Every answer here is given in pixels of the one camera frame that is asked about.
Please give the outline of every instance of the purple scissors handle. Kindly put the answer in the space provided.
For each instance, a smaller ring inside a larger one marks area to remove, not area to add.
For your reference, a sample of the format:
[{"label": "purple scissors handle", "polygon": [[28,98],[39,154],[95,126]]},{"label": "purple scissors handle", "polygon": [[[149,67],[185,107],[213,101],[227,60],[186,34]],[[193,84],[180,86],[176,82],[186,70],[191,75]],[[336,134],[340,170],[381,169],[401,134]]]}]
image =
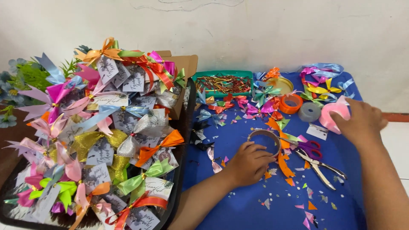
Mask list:
[{"label": "purple scissors handle", "polygon": [[313,140],[307,142],[298,142],[298,147],[303,149],[311,159],[320,160],[322,159],[322,154],[319,151],[321,145]]}]

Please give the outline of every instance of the scissors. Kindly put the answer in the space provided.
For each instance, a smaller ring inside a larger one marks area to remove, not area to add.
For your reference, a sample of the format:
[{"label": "scissors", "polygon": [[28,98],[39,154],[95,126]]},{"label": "scissors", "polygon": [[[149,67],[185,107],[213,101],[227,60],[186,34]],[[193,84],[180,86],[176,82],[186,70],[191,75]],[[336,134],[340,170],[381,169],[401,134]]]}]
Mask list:
[{"label": "scissors", "polygon": [[309,140],[307,142],[300,142],[300,141],[296,141],[296,140],[290,140],[287,138],[281,138],[278,137],[284,141],[287,141],[301,149],[303,149],[309,157],[311,157],[314,160],[321,160],[322,159],[322,154],[319,151],[321,148],[321,145],[318,144],[317,142],[313,141],[313,140]]},{"label": "scissors", "polygon": [[318,177],[321,179],[321,181],[329,188],[331,188],[332,190],[336,190],[334,188],[334,186],[328,181],[328,179],[322,174],[321,170],[319,170],[319,166],[323,166],[333,172],[335,172],[336,174],[338,174],[340,177],[342,177],[343,179],[347,180],[347,176],[345,175],[345,173],[343,173],[342,171],[340,171],[339,169],[336,169],[330,165],[327,165],[325,163],[322,163],[320,161],[311,159],[307,153],[303,150],[298,148],[295,151],[302,159],[308,161],[311,164],[311,167],[314,169],[315,173],[318,175]]}]

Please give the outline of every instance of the white wall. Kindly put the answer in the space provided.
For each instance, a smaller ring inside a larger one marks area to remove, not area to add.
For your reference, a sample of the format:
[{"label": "white wall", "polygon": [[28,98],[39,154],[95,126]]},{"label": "white wall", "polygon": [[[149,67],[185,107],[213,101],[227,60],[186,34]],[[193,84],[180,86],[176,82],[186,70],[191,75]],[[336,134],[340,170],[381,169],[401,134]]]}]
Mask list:
[{"label": "white wall", "polygon": [[409,112],[408,0],[0,0],[0,70],[45,52],[55,63],[72,49],[199,55],[198,70],[335,62],[363,98]]}]

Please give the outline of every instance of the hand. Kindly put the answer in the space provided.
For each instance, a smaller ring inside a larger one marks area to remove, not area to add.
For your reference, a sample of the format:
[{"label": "hand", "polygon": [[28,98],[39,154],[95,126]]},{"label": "hand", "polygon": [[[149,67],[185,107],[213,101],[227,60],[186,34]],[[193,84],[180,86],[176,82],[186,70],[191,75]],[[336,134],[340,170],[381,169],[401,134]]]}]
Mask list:
[{"label": "hand", "polygon": [[267,147],[244,142],[226,167],[224,173],[233,188],[255,184],[267,170],[268,164],[276,159],[272,153],[265,150]]},{"label": "hand", "polygon": [[351,119],[346,121],[338,113],[330,112],[341,133],[356,147],[382,143],[380,131],[388,121],[382,111],[363,101],[346,98],[351,107]]}]

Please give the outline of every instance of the blue table surface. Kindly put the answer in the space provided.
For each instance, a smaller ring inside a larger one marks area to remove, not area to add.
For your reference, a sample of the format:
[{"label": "blue table surface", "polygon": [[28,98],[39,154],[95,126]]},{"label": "blue table surface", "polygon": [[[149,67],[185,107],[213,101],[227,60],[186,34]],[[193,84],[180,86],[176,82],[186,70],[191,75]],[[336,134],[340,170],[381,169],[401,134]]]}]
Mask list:
[{"label": "blue table surface", "polygon": [[[299,73],[281,73],[283,77],[289,79],[294,84],[294,89],[303,91],[303,85],[299,78]],[[337,82],[346,82],[352,76],[343,72],[333,79],[332,86],[336,86]],[[362,100],[355,84],[347,88],[349,94],[355,93],[357,100]],[[200,109],[194,112],[194,117],[199,115],[201,109],[207,109],[202,105]],[[229,110],[238,110],[239,106]],[[244,115],[241,111],[225,111],[227,119],[226,125],[216,129],[212,124],[206,128],[204,135],[207,137],[203,142],[215,142],[214,157],[221,156],[224,159],[227,156],[231,159],[238,147],[247,140],[247,136],[252,132],[250,128],[269,128],[265,121],[257,118],[256,120],[242,119],[237,123],[231,123],[237,115]],[[364,230],[366,229],[365,216],[363,213],[363,199],[361,189],[361,165],[356,148],[342,135],[329,132],[327,140],[316,138],[306,133],[308,128],[307,122],[302,122],[297,114],[288,115],[282,113],[286,119],[291,119],[288,125],[284,128],[284,132],[298,136],[303,135],[308,140],[314,140],[321,144],[321,152],[323,153],[322,162],[336,167],[347,174],[348,180],[344,185],[333,180],[334,173],[326,168],[321,167],[321,171],[326,178],[335,186],[336,191],[327,188],[318,178],[313,169],[305,171],[296,171],[295,168],[304,167],[304,161],[296,154],[289,155],[287,165],[295,172],[294,182],[299,182],[295,187],[290,186],[286,181],[286,177],[281,172],[278,164],[271,163],[271,168],[278,168],[277,175],[273,175],[267,181],[261,180],[258,183],[241,187],[233,190],[233,194],[227,194],[207,215],[203,222],[196,228],[197,230],[229,230],[229,229],[271,229],[271,230],[304,230],[307,229],[303,225],[306,217],[304,211],[314,214],[318,221],[318,229],[327,230]],[[267,150],[276,152],[272,140],[263,136],[256,136],[254,140],[257,144],[262,144],[268,147]],[[186,190],[200,181],[212,176],[213,169],[211,161],[206,154],[206,151],[200,151],[193,144],[189,145],[186,167],[184,172],[183,190]],[[304,183],[314,192],[312,199],[308,198],[307,188],[302,188]],[[328,203],[321,199],[322,195],[328,197]],[[270,201],[270,210],[261,205],[266,199]],[[308,201],[311,201],[318,210],[308,210]],[[305,209],[296,208],[294,205],[304,204]],[[310,223],[312,230],[317,229]]]}]

